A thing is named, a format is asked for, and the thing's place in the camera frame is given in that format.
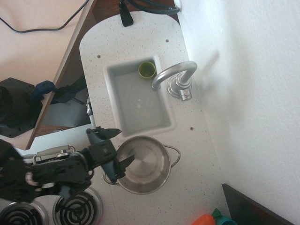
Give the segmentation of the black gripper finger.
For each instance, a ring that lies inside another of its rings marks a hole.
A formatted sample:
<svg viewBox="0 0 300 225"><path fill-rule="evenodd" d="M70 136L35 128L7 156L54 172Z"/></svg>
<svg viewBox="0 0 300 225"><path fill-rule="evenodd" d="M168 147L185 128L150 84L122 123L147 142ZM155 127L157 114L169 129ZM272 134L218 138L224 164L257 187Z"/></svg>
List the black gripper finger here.
<svg viewBox="0 0 300 225"><path fill-rule="evenodd" d="M131 155L130 157L127 157L126 159L122 161L118 161L118 159L115 159L113 163L114 172L115 172L115 178L120 179L124 177L126 168L134 161L135 156Z"/></svg>
<svg viewBox="0 0 300 225"><path fill-rule="evenodd" d="M102 140L108 140L116 137L121 133L121 130L118 128L102 128L97 127L93 130L96 136Z"/></svg>

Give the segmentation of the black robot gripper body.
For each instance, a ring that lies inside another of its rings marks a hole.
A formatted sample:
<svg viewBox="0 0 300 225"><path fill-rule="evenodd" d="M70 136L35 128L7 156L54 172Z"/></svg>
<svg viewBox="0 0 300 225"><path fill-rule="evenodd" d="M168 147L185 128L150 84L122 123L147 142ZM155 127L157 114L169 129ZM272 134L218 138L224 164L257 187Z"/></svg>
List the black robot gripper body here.
<svg viewBox="0 0 300 225"><path fill-rule="evenodd" d="M81 150L80 153L83 154L89 171L101 166L110 182L115 183L118 179L115 178L113 163L117 158L117 151L111 139L98 138L93 132L94 129L86 130L90 146Z"/></svg>

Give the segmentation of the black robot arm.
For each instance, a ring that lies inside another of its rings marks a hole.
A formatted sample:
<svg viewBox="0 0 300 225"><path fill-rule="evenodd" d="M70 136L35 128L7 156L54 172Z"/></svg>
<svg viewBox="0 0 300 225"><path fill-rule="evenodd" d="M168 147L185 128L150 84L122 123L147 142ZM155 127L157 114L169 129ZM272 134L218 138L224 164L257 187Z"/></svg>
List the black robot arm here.
<svg viewBox="0 0 300 225"><path fill-rule="evenodd" d="M31 203L40 196L59 195L68 200L91 185L94 169L102 167L112 183L125 176L134 156L119 161L111 138L117 128L86 130L90 146L67 158L28 164L8 142L0 142L0 197L12 202Z"/></svg>

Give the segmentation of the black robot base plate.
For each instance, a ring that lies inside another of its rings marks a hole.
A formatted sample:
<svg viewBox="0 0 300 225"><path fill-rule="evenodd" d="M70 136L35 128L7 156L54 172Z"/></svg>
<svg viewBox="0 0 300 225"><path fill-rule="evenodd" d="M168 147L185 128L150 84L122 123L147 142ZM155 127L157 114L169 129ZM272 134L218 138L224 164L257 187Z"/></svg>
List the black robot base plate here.
<svg viewBox="0 0 300 225"><path fill-rule="evenodd" d="M32 101L34 85L7 78L0 82L0 135L14 138L36 125L43 107L40 101Z"/></svg>

